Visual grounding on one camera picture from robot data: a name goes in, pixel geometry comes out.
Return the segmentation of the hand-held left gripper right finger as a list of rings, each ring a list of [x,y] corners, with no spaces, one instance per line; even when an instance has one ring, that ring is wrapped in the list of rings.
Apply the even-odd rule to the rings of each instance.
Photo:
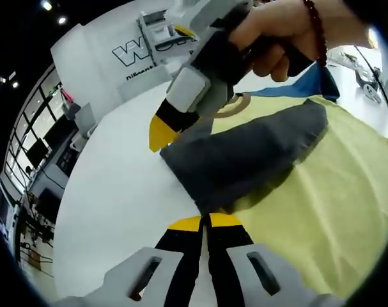
[[[208,268],[218,306],[312,306],[318,297],[289,262],[255,244],[231,215],[208,215]]]

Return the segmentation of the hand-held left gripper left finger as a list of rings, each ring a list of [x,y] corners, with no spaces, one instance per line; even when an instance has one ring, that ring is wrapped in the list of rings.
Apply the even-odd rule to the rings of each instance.
[[[188,306],[199,273],[201,217],[170,226],[153,248],[144,247],[109,270],[86,306]]]

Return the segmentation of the person's right hand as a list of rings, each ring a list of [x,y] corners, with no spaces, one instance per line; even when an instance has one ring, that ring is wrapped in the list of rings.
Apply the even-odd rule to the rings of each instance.
[[[284,38],[311,60],[320,57],[316,33],[302,1],[274,1],[252,9],[229,40],[242,51],[261,35]],[[251,64],[256,75],[269,75],[275,82],[288,79],[289,66],[290,61],[280,45],[269,47]]]

